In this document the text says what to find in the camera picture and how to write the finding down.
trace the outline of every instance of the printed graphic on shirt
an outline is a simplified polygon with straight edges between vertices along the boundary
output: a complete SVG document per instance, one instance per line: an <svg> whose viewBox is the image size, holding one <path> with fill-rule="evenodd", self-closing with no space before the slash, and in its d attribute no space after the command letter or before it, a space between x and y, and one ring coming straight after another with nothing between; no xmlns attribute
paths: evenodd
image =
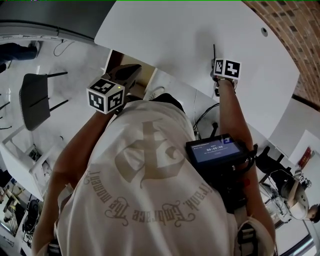
<svg viewBox="0 0 320 256"><path fill-rule="evenodd" d="M162 143L167 140L165 138L155 138L155 133L160 132L160 130L154 127L154 121L143 122L142 132L143 139L138 139L122 149L116 155L114 162L119 174L130 184L137 173L144 168L144 176L140 181L140 188L143 190L142 181L144 180L163 180L176 177L186 159L174 146L170 145L168 148L161 147L160 149ZM131 166L131 159L126 154L127 150L138 150L143 154L144 160L139 160L138 167ZM159 155L165 155L169 160L166 163L171 164L158 166L157 151L159 150L163 150L162 154L159 153ZM96 196L102 204L105 204L104 215L109 219L119 221L124 227L127 227L130 222L141 224L161 223L165 227L172 222L176 228L179 228L182 223L192 222L196 219L199 205L208 194L213 192L210 186L201 183L194 194L182 203L180 200L174 200L173 198L163 203L160 209L135 209L130 207L130 202L124 196L114 195L112 191L107 190L100 178L101 171L95 171L94 169L92 167L91 170L86 172L83 183L85 185L91 184Z"/></svg>

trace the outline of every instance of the round hole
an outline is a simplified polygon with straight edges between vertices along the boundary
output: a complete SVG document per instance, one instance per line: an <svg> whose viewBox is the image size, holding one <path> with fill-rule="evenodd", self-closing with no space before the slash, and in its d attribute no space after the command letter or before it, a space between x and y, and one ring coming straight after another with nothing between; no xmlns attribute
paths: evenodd
<svg viewBox="0 0 320 256"><path fill-rule="evenodd" d="M261 28L261 33L262 33L262 35L264 35L265 37L268 36L268 31L267 31L264 27Z"/></svg>

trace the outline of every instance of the brick wall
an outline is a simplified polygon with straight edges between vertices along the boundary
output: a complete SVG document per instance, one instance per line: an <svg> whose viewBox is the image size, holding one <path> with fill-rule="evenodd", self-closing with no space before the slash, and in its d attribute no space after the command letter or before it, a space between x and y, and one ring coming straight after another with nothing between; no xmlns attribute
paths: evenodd
<svg viewBox="0 0 320 256"><path fill-rule="evenodd" d="M281 40L300 71L294 94L320 107L320 4L245 1Z"/></svg>

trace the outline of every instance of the white tabletop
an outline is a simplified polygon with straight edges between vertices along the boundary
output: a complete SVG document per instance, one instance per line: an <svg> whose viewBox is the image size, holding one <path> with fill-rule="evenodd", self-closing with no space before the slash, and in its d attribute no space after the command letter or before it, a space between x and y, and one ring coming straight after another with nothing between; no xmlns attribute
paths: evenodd
<svg viewBox="0 0 320 256"><path fill-rule="evenodd" d="M266 138L299 77L285 47L242 1L117 1L94 41L155 66L209 97L214 93L210 71L215 44L217 58L242 62L236 93L246 121Z"/></svg>

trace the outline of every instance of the device screen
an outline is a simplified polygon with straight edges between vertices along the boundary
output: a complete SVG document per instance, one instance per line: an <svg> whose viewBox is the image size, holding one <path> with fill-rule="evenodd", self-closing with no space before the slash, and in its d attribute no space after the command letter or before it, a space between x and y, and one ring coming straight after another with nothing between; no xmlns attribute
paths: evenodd
<svg viewBox="0 0 320 256"><path fill-rule="evenodd" d="M240 152L236 143L230 137L194 145L191 146L191 149L198 163Z"/></svg>

